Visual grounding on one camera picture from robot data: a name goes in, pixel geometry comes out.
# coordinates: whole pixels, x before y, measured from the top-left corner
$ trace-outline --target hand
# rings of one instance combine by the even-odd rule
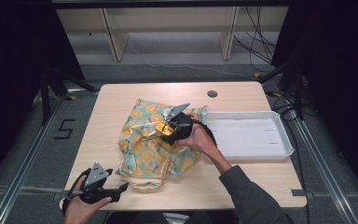
[[[77,182],[74,190],[79,190],[81,184],[83,183],[84,179],[86,178],[83,175],[80,180]],[[102,207],[112,202],[112,198],[107,197],[101,199],[97,203],[88,204],[81,201],[80,197],[75,197],[69,202],[68,207],[66,208],[65,218],[63,223],[87,223],[89,219]]]
[[[187,115],[192,119],[200,120],[199,114],[189,113]],[[193,124],[193,130],[188,138],[176,140],[175,144],[190,147],[192,150],[202,152],[208,156],[212,151],[218,150],[209,134],[197,123]]]
[[[188,115],[193,119],[200,120],[200,116],[198,114],[190,113]],[[175,144],[180,146],[187,146],[192,150],[197,150],[204,153],[213,162],[220,174],[231,168],[231,164],[226,160],[222,152],[214,144],[209,134],[207,134],[204,128],[199,124],[193,124],[191,135],[186,139],[176,140]]]

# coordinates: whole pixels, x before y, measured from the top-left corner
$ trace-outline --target cable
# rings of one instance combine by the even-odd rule
[[[234,35],[234,38],[238,41],[238,43],[245,49],[251,51],[255,56],[257,56],[258,58],[260,58],[261,60],[263,60],[266,63],[270,63],[270,61],[268,61],[268,57],[264,56],[263,54],[261,54],[260,52],[249,48],[248,46],[246,46],[245,44],[243,44],[242,42],[240,42],[240,40]]]
[[[305,183],[305,178],[304,178],[304,173],[303,173],[303,169],[302,169],[302,162],[301,162],[301,156],[300,156],[300,152],[298,150],[298,142],[296,140],[295,134],[292,130],[292,128],[290,127],[290,125],[287,123],[287,120],[283,120],[283,123],[285,124],[285,126],[287,127],[287,129],[289,130],[289,133],[292,135],[292,139],[295,143],[295,148],[296,148],[296,154],[297,154],[297,161],[298,161],[298,171],[300,174],[300,184],[301,187],[303,188],[303,190],[305,190],[305,192],[307,193],[307,186]],[[310,223],[310,207],[309,204],[307,202],[307,204],[305,205],[306,208],[306,216],[307,216],[307,223]]]
[[[251,37],[251,38],[253,38],[247,31],[245,31],[245,33],[249,36],[249,37]],[[261,40],[261,39],[257,39],[257,38],[255,38],[255,41],[258,41],[258,42],[262,42],[263,43],[263,40]],[[275,44],[273,44],[273,43],[270,43],[269,41],[268,42],[265,42],[267,45],[270,45],[271,47],[273,47],[273,48],[275,48],[276,47],[276,45]]]
[[[310,96],[308,96],[309,90],[308,90],[307,88],[303,88],[302,91],[306,93],[306,94],[303,93],[302,96],[303,96],[304,98],[307,98],[307,97],[308,97],[308,99],[302,99],[302,102],[301,102],[301,105],[300,105],[300,106],[301,106],[302,108],[306,108],[306,107],[308,107],[308,106],[313,105],[313,103],[311,102]],[[285,119],[286,121],[296,120],[297,118],[287,119],[286,116],[285,116],[288,112],[290,112],[290,111],[292,111],[292,110],[296,110],[295,100],[293,99],[293,98],[295,98],[295,97],[296,97],[296,96],[295,96],[292,92],[286,92],[286,93],[282,94],[282,96],[279,97],[279,98],[275,101],[274,106],[271,108],[271,110],[273,110],[273,111],[279,113],[280,115],[282,115],[282,118]],[[284,101],[286,101],[287,104],[277,107],[277,103],[278,103],[281,99],[283,99]],[[303,113],[303,114],[306,114],[306,115],[309,115],[309,116],[311,116],[311,117],[318,117],[318,113],[316,113],[316,114],[310,114],[310,113],[308,113],[308,112],[305,111],[305,110],[302,110],[302,113]]]
[[[0,194],[6,192],[8,186],[0,186]],[[63,189],[49,189],[49,188],[38,188],[22,186],[20,193],[62,193]]]
[[[185,65],[166,65],[166,64],[153,64],[153,63],[148,63],[145,58],[144,55],[139,53],[138,50],[136,50],[132,44],[130,44],[130,42],[127,41],[127,44],[136,52],[136,54],[140,55],[144,61],[144,63],[146,63],[149,66],[152,67],[168,67],[168,68],[190,68],[190,69],[196,69],[196,70],[207,70],[207,71],[214,71],[216,73],[220,73],[220,74],[224,74],[224,75],[229,75],[229,76],[239,76],[239,77],[245,77],[249,80],[258,80],[258,78],[253,78],[253,77],[247,77],[244,74],[238,74],[238,73],[227,73],[227,72],[222,72],[213,68],[198,68],[198,67],[192,67],[192,66],[185,66]]]
[[[75,186],[77,184],[77,182],[79,182],[80,178],[83,176],[83,175],[87,175],[89,172],[91,171],[91,169],[87,169],[86,171],[83,171],[78,177],[77,179],[75,180],[74,184],[72,185],[71,189],[69,189],[68,193],[65,195],[65,199],[67,199],[68,201],[71,201],[71,194],[72,192],[74,191],[75,189]]]
[[[269,45],[270,45],[271,47],[272,47],[272,46],[273,46],[273,47],[275,46],[275,45],[273,45],[272,43],[270,43],[270,42],[261,34],[261,23],[260,23],[261,7],[257,7],[256,9],[257,9],[257,12],[256,12],[256,13],[257,13],[257,14],[256,14],[256,15],[257,15],[257,24],[255,23],[255,20],[254,20],[253,17],[251,16],[251,14],[250,14],[250,12],[249,12],[249,8],[246,7],[246,11],[247,11],[247,13],[248,13],[248,16],[249,16],[249,18],[251,19],[252,24],[253,24],[253,26],[254,26],[254,28],[255,28],[255,34],[254,34],[254,36],[251,36],[251,38],[253,39],[251,47],[250,47],[250,48],[245,47],[237,38],[236,38],[236,39],[241,43],[241,45],[242,45],[244,48],[246,48],[246,49],[249,50],[249,56],[250,56],[250,57],[249,57],[249,60],[250,60],[251,66],[252,66],[254,69],[256,69],[256,70],[258,70],[258,71],[260,71],[260,72],[269,72],[269,71],[261,71],[261,70],[255,68],[254,65],[253,65],[253,62],[252,62],[252,53],[253,53],[254,55],[258,56],[260,59],[262,59],[262,60],[265,61],[266,63],[271,63],[271,58],[270,58],[270,57],[272,57],[272,52],[271,52],[271,50],[269,49]],[[259,42],[262,43],[263,49],[264,49],[264,51],[265,51],[265,53],[266,53],[266,56],[263,55],[263,58],[260,57],[260,56],[262,55],[261,53],[258,53],[258,52],[257,52],[258,54],[256,54],[256,51],[253,50],[253,46],[254,46],[255,41],[259,41]]]

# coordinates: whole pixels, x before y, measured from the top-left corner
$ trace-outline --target gray carpet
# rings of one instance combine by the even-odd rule
[[[197,65],[197,67],[217,69],[231,74],[246,75],[247,77],[224,75],[205,69],[152,67],[149,65],[82,65],[88,83],[97,87],[106,83],[247,81],[249,78],[253,78],[256,72],[252,66],[243,64]],[[268,65],[258,65],[258,68],[272,69]],[[265,91],[276,91],[278,81],[279,77],[275,77],[267,82],[263,86]],[[66,84],[69,89],[76,88],[76,85],[72,83]],[[41,191],[31,192],[24,189],[14,203],[7,223],[62,223],[61,211],[58,201],[55,199],[56,194],[53,191],[63,189],[66,184],[96,99],[97,96],[95,95],[77,96],[75,100],[67,100],[62,103],[32,170],[23,185],[24,187],[40,188]],[[277,99],[277,97],[269,97],[268,101],[273,106]],[[306,112],[312,114],[314,109],[307,108]],[[345,193],[348,193],[349,200],[358,216],[358,181],[345,160],[337,155],[337,146],[324,127],[322,119],[307,114],[305,114],[306,124],[324,158],[328,161],[339,185]],[[19,133],[16,145],[8,152],[2,162],[0,167],[0,200],[40,128],[41,115],[41,104],[37,102],[30,110],[29,118],[21,133]],[[59,132],[62,121],[65,119],[72,121],[66,121],[63,127],[73,129],[73,131],[68,139],[56,139],[56,137],[67,135],[67,132]],[[298,143],[296,150],[300,153],[301,158],[301,161],[299,161],[297,154],[294,153],[292,156],[293,164],[300,176],[299,164],[301,163],[307,191],[314,195],[314,198],[309,199],[308,203],[310,223],[342,223],[342,218],[331,197],[329,197],[324,182],[316,170],[295,124],[290,121],[288,125],[294,131],[294,136],[291,136],[287,129],[289,138],[293,146],[295,145],[294,138],[296,139]],[[292,217],[295,223],[306,223],[306,207],[285,208],[284,211]],[[106,215],[106,212],[99,212],[93,217],[91,223],[103,223]]]

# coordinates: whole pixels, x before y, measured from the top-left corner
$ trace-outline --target sleeve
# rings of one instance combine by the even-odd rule
[[[288,223],[278,203],[252,182],[240,166],[233,166],[219,179],[230,194],[235,212],[241,222],[246,224]]]

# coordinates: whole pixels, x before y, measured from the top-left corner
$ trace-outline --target white tray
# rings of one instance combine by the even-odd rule
[[[283,162],[295,151],[273,111],[208,113],[205,124],[228,161]]]

